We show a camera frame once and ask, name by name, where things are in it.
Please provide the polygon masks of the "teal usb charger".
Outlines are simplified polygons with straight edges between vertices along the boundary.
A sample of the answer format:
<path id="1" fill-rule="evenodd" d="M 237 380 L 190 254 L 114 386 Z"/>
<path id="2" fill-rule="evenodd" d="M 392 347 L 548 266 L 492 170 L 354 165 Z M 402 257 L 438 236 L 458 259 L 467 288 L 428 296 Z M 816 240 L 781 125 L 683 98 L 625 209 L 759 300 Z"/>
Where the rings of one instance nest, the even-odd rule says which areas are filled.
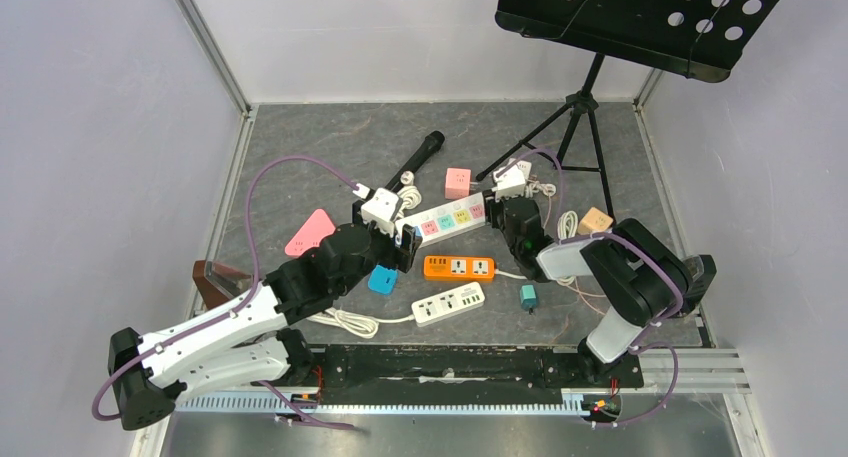
<path id="1" fill-rule="evenodd" d="M 527 284 L 520 288 L 519 302 L 521 308 L 529 315 L 533 315 L 535 313 L 535 309 L 538 306 L 538 297 L 533 285 Z"/>

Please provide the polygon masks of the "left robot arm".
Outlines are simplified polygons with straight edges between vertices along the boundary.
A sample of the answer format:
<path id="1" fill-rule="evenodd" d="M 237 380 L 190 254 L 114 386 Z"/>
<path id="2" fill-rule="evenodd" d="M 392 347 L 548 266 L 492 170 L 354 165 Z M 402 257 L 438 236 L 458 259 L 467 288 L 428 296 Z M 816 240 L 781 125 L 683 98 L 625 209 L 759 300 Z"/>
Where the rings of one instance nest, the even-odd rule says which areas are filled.
<path id="1" fill-rule="evenodd" d="M 108 385 L 125 430 L 170 415 L 205 393 L 255 381 L 307 382 L 314 360 L 292 324 L 324 312 L 376 267 L 407 272 L 423 238 L 408 224 L 389 236 L 344 224 L 242 295 L 198 317 L 140 334 L 127 327 L 109 343 Z"/>

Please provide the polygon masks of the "blue plug adapter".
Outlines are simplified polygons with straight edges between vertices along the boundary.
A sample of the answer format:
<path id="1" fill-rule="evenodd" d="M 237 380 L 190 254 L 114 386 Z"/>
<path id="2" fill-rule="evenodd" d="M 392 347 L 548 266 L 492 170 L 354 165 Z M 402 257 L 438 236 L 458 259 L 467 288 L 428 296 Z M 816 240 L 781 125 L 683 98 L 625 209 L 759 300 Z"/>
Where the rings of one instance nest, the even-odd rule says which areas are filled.
<path id="1" fill-rule="evenodd" d="M 380 295 L 390 295 L 397 283 L 398 271 L 377 265 L 371 272 L 368 280 L 368 288 Z"/>

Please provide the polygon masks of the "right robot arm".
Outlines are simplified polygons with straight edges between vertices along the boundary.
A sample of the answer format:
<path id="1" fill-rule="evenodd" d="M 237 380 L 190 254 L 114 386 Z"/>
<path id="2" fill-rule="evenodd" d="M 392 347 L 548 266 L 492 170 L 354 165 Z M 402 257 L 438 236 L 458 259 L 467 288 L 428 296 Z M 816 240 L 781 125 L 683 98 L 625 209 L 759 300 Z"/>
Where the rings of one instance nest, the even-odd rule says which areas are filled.
<path id="1" fill-rule="evenodd" d="M 650 327 L 678 313 L 694 277 L 684 262 L 640 221 L 628 218 L 604 231 L 554 239 L 542 226 L 537 203 L 527 197 L 484 195 L 486 221 L 501 232 L 519 272 L 547 283 L 594 278 L 610 309 L 581 342 L 580 377 L 602 385 L 618 360 L 640 349 Z"/>

